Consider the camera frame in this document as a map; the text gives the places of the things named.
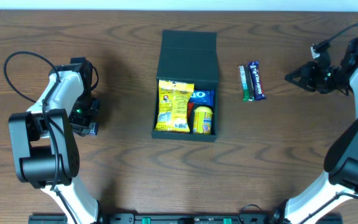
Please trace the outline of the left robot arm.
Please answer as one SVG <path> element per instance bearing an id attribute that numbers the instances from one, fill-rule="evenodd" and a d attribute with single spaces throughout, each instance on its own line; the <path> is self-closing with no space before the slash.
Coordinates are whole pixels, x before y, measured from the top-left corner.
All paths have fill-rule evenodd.
<path id="1" fill-rule="evenodd" d="M 96 135 L 97 69 L 84 57 L 53 65 L 38 100 L 8 121 L 17 178 L 51 196 L 61 215 L 31 215 L 29 223 L 99 223 L 99 203 L 78 176 L 75 136 Z"/>

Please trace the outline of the blue Oreo cookie pack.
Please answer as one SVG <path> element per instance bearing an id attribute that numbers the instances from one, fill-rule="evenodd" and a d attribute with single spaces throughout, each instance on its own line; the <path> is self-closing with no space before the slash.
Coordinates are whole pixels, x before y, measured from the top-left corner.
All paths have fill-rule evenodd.
<path id="1" fill-rule="evenodd" d="M 192 93 L 189 102 L 199 105 L 213 106 L 214 90 L 195 90 Z"/>

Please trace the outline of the Dairy Milk chocolate bar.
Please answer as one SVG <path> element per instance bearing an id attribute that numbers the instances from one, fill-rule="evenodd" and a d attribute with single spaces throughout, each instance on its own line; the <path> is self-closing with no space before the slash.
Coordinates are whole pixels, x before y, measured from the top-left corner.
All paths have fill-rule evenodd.
<path id="1" fill-rule="evenodd" d="M 253 89 L 254 89 L 254 99 L 256 101 L 265 100 L 265 94 L 262 86 L 262 82 L 260 80 L 260 72 L 259 72 L 259 62 L 253 61 L 248 63 L 248 68 L 250 71 L 250 76 L 252 79 Z"/>

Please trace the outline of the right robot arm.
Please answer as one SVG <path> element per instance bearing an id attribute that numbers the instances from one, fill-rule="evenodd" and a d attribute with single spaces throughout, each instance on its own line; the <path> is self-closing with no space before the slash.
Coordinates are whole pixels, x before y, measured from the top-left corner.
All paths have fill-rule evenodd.
<path id="1" fill-rule="evenodd" d="M 356 120 L 329 148 L 323 173 L 301 194 L 285 200 L 270 215 L 270 223 L 328 222 L 327 214 L 340 204 L 358 200 L 358 37 L 349 42 L 338 67 L 331 66 L 329 41 L 313 45 L 313 60 L 285 76 L 285 80 L 310 92 L 339 90 L 353 93 Z"/>

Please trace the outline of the dark green gift box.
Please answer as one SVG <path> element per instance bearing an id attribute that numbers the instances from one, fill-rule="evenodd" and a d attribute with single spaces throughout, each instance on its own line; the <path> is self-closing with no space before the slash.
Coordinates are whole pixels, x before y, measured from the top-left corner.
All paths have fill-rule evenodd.
<path id="1" fill-rule="evenodd" d="M 195 90 L 213 90 L 211 134 L 161 132 L 158 120 L 158 95 L 155 96 L 154 123 L 151 137 L 199 142 L 215 142 L 219 121 L 219 63 L 216 52 L 217 33 L 164 30 L 156 80 L 193 83 Z"/>

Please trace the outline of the green white chocolate bar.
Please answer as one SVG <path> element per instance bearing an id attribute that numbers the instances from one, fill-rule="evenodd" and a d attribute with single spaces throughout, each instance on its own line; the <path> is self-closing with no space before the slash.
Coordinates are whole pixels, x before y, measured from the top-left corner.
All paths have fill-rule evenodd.
<path id="1" fill-rule="evenodd" d="M 253 85 L 251 83 L 248 67 L 246 65 L 239 65 L 238 70 L 241 77 L 243 101 L 254 101 Z"/>

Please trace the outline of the red Hacks candy bag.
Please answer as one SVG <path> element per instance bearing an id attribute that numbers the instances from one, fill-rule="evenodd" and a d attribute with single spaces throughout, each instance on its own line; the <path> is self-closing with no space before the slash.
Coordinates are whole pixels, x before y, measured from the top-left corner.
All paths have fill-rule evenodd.
<path id="1" fill-rule="evenodd" d="M 192 110 L 193 110 L 193 107 L 194 107 L 194 103 L 192 103 L 192 102 L 189 102 L 188 103 L 188 106 L 187 106 L 187 118 L 189 118 L 190 117 L 190 115 L 191 115 L 191 112 L 192 112 Z"/>

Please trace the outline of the yellow candy bag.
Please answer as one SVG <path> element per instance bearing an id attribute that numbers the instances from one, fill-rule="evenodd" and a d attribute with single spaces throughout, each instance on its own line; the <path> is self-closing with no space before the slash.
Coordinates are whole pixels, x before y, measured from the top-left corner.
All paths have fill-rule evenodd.
<path id="1" fill-rule="evenodd" d="M 189 133 L 188 102 L 194 83 L 158 81 L 158 116 L 155 131 Z"/>

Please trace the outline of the black mounting rail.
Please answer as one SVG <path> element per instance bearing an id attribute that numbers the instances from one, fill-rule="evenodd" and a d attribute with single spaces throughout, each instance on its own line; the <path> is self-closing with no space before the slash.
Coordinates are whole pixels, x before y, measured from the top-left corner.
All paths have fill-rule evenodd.
<path id="1" fill-rule="evenodd" d="M 31 215 L 28 224 L 68 223 L 65 215 Z M 93 223 L 106 224 L 263 224 L 269 223 L 267 214 L 243 213 L 238 215 L 134 215 L 115 213 L 102 215 Z M 331 213 L 321 218 L 317 224 L 343 224 L 339 214 Z"/>

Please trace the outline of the small blue gum box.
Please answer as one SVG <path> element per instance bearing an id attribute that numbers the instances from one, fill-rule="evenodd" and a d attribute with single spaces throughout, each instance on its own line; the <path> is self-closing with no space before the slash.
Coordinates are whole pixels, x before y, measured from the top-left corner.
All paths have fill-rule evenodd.
<path id="1" fill-rule="evenodd" d="M 99 128 L 99 125 L 98 123 L 96 122 L 91 122 L 89 124 L 89 134 L 90 135 L 93 135 L 93 136 L 96 136 L 98 134 L 98 128 Z"/>

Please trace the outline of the yellow Mentos bottle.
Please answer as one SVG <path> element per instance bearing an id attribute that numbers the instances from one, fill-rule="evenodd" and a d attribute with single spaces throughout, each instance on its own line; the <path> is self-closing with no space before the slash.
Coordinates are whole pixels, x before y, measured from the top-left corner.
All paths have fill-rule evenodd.
<path id="1" fill-rule="evenodd" d="M 212 109 L 207 106 L 199 106 L 195 109 L 193 121 L 194 134 L 211 134 L 212 130 Z"/>

